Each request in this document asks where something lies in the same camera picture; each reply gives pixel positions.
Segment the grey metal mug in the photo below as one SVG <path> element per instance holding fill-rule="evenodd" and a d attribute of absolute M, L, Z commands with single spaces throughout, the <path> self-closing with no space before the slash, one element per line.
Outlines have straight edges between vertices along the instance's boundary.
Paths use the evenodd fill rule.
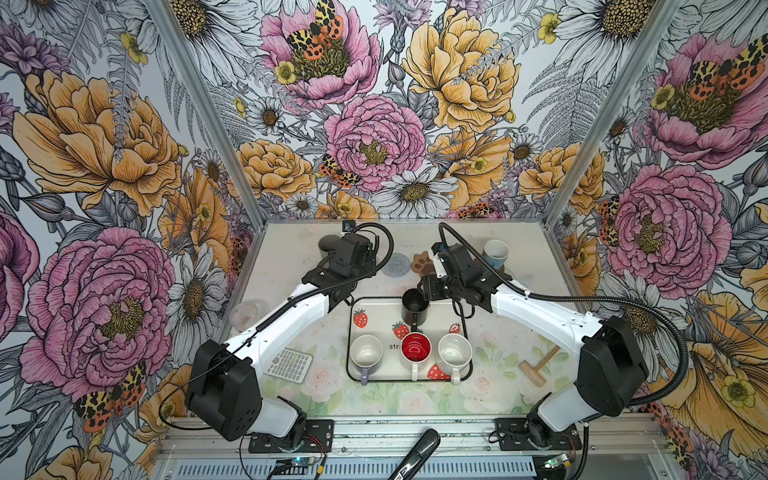
<path fill-rule="evenodd" d="M 327 257 L 333 253 L 339 244 L 341 237 L 335 234 L 324 235 L 318 241 L 318 249 L 322 257 Z"/>

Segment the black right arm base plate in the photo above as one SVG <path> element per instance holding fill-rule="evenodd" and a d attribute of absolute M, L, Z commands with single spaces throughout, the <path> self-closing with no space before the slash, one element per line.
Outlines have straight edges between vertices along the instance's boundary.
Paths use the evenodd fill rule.
<path fill-rule="evenodd" d="M 574 425 L 556 432 L 538 420 L 524 417 L 501 417 L 494 420 L 494 428 L 487 437 L 502 451 L 580 451 L 582 441 Z"/>

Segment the cork paw print coaster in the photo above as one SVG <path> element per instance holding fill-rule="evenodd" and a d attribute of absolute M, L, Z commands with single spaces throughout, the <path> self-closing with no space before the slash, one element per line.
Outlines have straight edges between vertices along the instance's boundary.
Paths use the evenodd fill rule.
<path fill-rule="evenodd" d="M 422 253 L 415 254 L 411 263 L 411 270 L 419 277 L 433 275 L 435 273 L 435 268 L 433 261 L 430 258 L 430 252 L 423 251 Z"/>

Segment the aluminium front rail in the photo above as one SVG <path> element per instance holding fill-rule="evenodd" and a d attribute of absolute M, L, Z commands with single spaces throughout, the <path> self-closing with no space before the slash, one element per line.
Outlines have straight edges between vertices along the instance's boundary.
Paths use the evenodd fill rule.
<path fill-rule="evenodd" d="M 334 419 L 328 453 L 332 459 L 402 457 L 428 429 L 441 437 L 438 456 L 501 456 L 505 452 L 488 440 L 495 430 L 494 415 L 469 416 L 347 416 Z M 247 442 L 226 441 L 213 431 L 176 431 L 158 454 L 170 459 L 249 459 Z M 591 455 L 666 454 L 670 451 L 660 427 L 648 414 L 624 413 L 590 424 Z"/>

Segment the light blue mug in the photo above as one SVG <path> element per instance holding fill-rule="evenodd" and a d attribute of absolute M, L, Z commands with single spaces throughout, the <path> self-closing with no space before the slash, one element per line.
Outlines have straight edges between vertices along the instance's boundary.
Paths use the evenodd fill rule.
<path fill-rule="evenodd" d="M 497 271 L 502 271 L 509 256 L 509 246 L 498 239 L 488 240 L 483 246 L 482 257 Z"/>

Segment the grey woven round coaster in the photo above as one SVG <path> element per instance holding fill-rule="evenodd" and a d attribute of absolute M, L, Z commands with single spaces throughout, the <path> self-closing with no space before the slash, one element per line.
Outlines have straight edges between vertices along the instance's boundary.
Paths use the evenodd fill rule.
<path fill-rule="evenodd" d="M 390 278 L 401 278 L 411 271 L 411 260 L 402 253 L 393 253 L 381 272 Z"/>

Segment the wooden stick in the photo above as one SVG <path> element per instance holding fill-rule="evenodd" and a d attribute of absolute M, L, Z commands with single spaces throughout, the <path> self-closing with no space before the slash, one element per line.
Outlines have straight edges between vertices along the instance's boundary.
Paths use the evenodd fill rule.
<path fill-rule="evenodd" d="M 536 387 L 543 387 L 547 380 L 540 373 L 540 371 L 547 365 L 547 363 L 560 352 L 560 347 L 555 346 L 536 364 L 532 365 L 528 361 L 522 361 L 518 367 L 522 374 L 533 383 Z"/>

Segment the black handheld device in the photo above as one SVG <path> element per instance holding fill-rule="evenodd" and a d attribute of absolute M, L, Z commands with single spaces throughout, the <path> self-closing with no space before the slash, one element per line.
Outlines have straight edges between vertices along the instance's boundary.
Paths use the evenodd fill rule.
<path fill-rule="evenodd" d="M 389 480 L 413 479 L 440 444 L 440 434 L 432 428 L 426 430 L 389 476 Z"/>

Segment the white mug purple handle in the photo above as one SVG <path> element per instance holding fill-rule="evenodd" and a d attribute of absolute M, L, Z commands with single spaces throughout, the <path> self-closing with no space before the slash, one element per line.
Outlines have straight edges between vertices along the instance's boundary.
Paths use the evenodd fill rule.
<path fill-rule="evenodd" d="M 349 359 L 360 373 L 360 383 L 367 386 L 371 374 L 378 368 L 383 357 L 383 344 L 374 335 L 357 337 L 351 344 Z"/>

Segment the black mug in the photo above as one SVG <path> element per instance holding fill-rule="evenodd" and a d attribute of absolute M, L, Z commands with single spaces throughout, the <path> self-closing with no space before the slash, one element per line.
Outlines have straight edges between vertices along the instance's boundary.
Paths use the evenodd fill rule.
<path fill-rule="evenodd" d="M 401 298 L 401 316 L 411 332 L 417 331 L 426 321 L 430 303 L 422 293 L 411 288 Z"/>

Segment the white strawberry print tray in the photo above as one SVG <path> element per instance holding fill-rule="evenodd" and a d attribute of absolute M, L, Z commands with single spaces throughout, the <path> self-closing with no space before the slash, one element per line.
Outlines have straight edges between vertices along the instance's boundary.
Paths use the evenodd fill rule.
<path fill-rule="evenodd" d="M 449 300 L 432 303 L 426 312 L 425 322 L 418 327 L 431 342 L 432 353 L 426 365 L 419 368 L 419 382 L 452 381 L 451 373 L 441 367 L 439 342 L 449 334 L 468 337 L 466 319 Z M 382 344 L 382 357 L 369 373 L 368 383 L 402 383 L 412 380 L 410 365 L 401 354 L 403 338 L 411 333 L 403 319 L 399 297 L 370 296 L 355 300 L 350 307 L 348 343 L 369 335 Z"/>

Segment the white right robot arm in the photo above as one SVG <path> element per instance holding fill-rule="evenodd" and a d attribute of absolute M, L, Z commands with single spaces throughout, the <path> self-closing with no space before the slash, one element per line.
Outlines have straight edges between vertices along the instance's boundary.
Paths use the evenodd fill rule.
<path fill-rule="evenodd" d="M 430 301 L 464 300 L 515 321 L 577 361 L 576 379 L 547 394 L 527 415 L 526 433 L 539 444 L 576 422 L 618 416 L 648 376 L 633 331 L 623 319 L 600 318 L 544 300 L 506 274 L 431 274 L 420 280 L 418 290 Z"/>

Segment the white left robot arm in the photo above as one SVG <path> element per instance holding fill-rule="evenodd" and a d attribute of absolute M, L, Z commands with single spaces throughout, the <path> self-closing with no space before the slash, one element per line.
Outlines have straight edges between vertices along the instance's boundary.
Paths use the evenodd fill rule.
<path fill-rule="evenodd" d="M 297 448 L 305 436 L 306 413 L 288 400 L 265 396 L 260 381 L 299 333 L 377 272 L 373 266 L 346 278 L 317 267 L 266 318 L 223 343 L 205 342 L 186 387 L 188 411 L 228 441 L 257 434 L 282 449 Z"/>

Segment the white scientific calculator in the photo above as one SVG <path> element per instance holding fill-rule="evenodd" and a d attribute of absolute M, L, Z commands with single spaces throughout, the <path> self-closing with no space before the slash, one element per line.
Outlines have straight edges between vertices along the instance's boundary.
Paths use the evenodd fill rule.
<path fill-rule="evenodd" d="M 285 348 L 271 360 L 265 369 L 265 374 L 301 384 L 306 378 L 312 362 L 312 355 Z"/>

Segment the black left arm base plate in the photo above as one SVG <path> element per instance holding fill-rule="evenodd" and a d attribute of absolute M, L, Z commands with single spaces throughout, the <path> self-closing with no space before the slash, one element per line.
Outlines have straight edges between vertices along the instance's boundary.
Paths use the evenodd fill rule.
<path fill-rule="evenodd" d="M 251 454 L 328 454 L 332 450 L 335 422 L 330 419 L 309 419 L 287 437 L 252 434 L 248 452 Z"/>

